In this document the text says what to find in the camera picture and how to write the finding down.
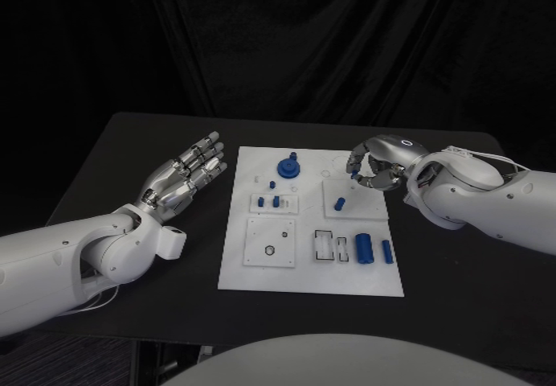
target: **white round object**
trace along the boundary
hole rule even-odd
[[[164,386],[492,385],[525,383],[488,366],[414,343],[363,335],[296,335],[217,355]]]

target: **wire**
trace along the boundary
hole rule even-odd
[[[90,310],[95,310],[96,308],[103,307],[103,306],[115,299],[115,295],[118,294],[118,290],[119,290],[119,286],[115,287],[115,291],[113,291],[112,297],[108,299],[106,302],[103,302],[103,303],[99,304],[98,306],[93,306],[93,307],[92,307],[92,305],[96,304],[96,302],[98,302],[98,300],[99,300],[99,298],[100,298],[99,296],[98,296],[96,301],[95,301],[86,308],[83,308],[83,309],[80,309],[80,310],[73,310],[73,311],[63,312],[63,313],[59,314],[57,316],[73,315],[73,314],[77,314],[79,312],[90,311]]]
[[[481,157],[491,158],[491,159],[495,159],[497,161],[510,163],[510,164],[512,164],[512,168],[515,170],[515,173],[517,173],[517,168],[518,167],[522,170],[530,170],[528,167],[524,167],[518,163],[514,163],[514,161],[511,159],[508,159],[508,157],[504,157],[502,155],[489,154],[489,153],[481,153],[478,151],[466,150],[466,149],[462,149],[462,148],[455,147],[455,146],[448,146],[442,151],[445,151],[445,152],[466,152],[469,154],[479,155]]]

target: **blue cylinder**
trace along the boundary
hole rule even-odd
[[[334,205],[334,210],[335,211],[341,210],[341,207],[344,206],[344,203],[345,203],[345,199],[342,197],[340,197],[338,201],[335,202],[335,205]]]
[[[292,179],[298,176],[301,168],[298,166],[298,155],[295,152],[289,154],[289,158],[282,159],[278,163],[278,174],[285,179]]]
[[[367,233],[358,233],[355,235],[355,246],[358,264],[374,263],[373,246],[370,244],[370,235]]]
[[[384,251],[386,264],[393,264],[390,242],[387,240],[381,241],[381,249]]]

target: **black curtain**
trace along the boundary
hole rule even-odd
[[[548,0],[20,0],[0,17],[0,233],[44,223],[118,111],[479,130],[556,170]]]

